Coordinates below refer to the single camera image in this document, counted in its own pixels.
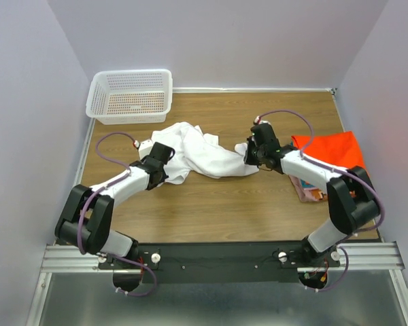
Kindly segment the white t shirt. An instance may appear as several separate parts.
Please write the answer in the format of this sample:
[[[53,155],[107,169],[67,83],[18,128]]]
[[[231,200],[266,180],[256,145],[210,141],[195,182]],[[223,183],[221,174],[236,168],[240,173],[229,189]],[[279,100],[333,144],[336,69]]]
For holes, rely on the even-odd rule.
[[[212,179],[246,177],[258,172],[258,167],[244,162],[246,143],[236,144],[232,151],[225,149],[219,145],[218,136],[204,133],[188,122],[154,131],[151,139],[175,150],[165,165],[167,183],[180,185],[191,171]]]

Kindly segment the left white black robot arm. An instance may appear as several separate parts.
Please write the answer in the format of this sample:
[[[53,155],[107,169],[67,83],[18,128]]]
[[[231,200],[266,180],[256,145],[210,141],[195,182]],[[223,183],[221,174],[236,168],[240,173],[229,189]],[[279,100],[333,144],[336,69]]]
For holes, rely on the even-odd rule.
[[[57,239],[76,246],[82,254],[110,254],[122,268],[139,257],[134,238],[111,229],[114,209],[131,196],[162,185],[165,165],[175,150],[155,142],[148,155],[129,164],[114,178],[91,187],[74,186],[54,230]]]

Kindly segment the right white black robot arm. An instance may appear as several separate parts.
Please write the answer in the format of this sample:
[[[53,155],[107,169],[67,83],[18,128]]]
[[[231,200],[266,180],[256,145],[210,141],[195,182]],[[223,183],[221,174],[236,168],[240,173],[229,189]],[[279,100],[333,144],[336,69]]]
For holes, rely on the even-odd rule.
[[[269,123],[255,123],[247,138],[244,162],[266,166],[282,175],[304,180],[326,194],[329,218],[301,241],[297,261],[314,266],[330,248],[358,233],[384,212],[365,169],[347,169],[304,154],[292,145],[281,146]]]

